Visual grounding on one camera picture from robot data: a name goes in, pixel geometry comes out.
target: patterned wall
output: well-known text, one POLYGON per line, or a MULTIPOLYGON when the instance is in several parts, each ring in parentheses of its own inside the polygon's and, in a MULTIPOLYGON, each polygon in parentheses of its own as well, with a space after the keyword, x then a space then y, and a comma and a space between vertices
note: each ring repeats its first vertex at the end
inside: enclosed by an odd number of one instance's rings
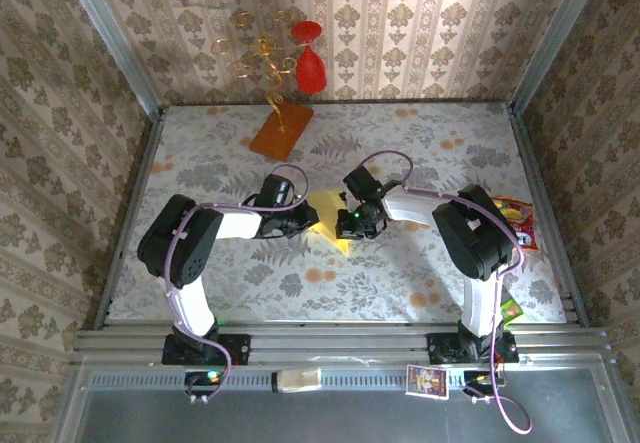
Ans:
POLYGON ((317 50, 329 85, 316 100, 506 100, 559 1, 108 0, 165 104, 261 101, 265 78, 238 81, 226 65, 260 27, 287 42, 286 26, 269 18, 277 10, 324 28, 317 50), (247 31, 243 11, 257 15, 247 31), (223 37, 233 51, 212 56, 223 37))
POLYGON ((78 0, 0 0, 3 442, 46 434, 75 331, 95 313, 144 127, 78 0))
POLYGON ((640 414, 640 0, 589 0, 526 123, 590 318, 640 414))

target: floral tablecloth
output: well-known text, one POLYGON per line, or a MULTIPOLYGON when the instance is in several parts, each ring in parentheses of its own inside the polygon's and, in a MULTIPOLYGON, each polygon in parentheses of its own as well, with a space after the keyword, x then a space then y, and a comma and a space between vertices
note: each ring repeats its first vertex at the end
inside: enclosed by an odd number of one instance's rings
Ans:
MULTIPOLYGON (((313 190, 342 189, 342 178, 381 149, 409 154, 410 186, 457 191, 479 183, 490 194, 525 202, 531 195, 504 105, 324 104, 293 151, 313 190)), ((162 283, 135 256, 141 236, 176 193, 197 202, 239 202, 259 190, 277 162, 248 149, 269 106, 172 107, 165 115, 109 319, 170 319, 162 283)), ((399 178, 405 162, 380 156, 369 170, 399 178)), ((564 322, 544 252, 528 252, 505 286, 529 321, 564 322)), ((463 276, 435 225, 394 222, 376 240, 350 244, 343 256, 314 232, 293 239, 219 240, 203 274, 214 314, 227 321, 385 320, 453 322, 463 276)))

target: red glass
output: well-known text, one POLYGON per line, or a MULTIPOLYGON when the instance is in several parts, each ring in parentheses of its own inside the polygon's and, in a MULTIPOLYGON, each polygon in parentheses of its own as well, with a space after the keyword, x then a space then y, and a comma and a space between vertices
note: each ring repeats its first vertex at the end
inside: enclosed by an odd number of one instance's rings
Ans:
POLYGON ((319 93, 327 87, 327 70, 318 54, 311 49, 311 42, 322 34, 322 27, 315 21, 301 21, 291 29, 291 36, 307 43, 298 58, 296 79, 304 93, 319 93))

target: orange board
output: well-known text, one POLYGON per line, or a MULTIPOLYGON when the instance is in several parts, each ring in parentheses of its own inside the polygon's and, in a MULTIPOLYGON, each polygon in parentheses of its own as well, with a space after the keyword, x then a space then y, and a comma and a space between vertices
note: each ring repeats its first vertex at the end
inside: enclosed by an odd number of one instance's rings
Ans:
POLYGON ((249 149, 280 161, 287 161, 302 132, 313 116, 306 106, 283 101, 280 104, 284 131, 280 127, 278 114, 273 111, 249 145, 249 149))

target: small card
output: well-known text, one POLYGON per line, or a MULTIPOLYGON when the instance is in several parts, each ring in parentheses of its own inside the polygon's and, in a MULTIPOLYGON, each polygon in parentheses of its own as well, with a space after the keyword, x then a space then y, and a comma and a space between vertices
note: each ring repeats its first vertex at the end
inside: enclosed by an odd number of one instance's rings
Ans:
POLYGON ((406 394, 448 400, 447 370, 407 365, 406 394))

